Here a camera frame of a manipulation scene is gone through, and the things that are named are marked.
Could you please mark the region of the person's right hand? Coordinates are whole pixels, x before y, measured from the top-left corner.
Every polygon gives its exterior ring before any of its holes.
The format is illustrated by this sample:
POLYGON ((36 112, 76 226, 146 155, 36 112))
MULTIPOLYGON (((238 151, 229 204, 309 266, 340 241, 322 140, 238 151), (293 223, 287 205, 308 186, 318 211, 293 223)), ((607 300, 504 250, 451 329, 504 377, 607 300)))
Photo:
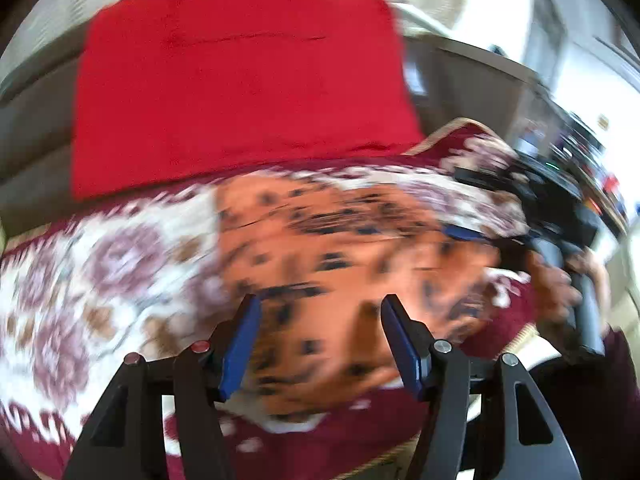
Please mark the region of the person's right hand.
MULTIPOLYGON (((565 263, 570 270, 586 274, 593 282, 599 308, 600 336, 605 339, 610 332, 611 283, 602 259, 590 248, 585 248, 569 256, 565 263)), ((566 350, 570 344, 566 320, 570 308, 582 302, 582 294, 570 284, 570 274, 557 266, 549 266, 542 255, 533 250, 527 253, 526 271, 535 294, 536 325, 540 336, 556 350, 566 350)))

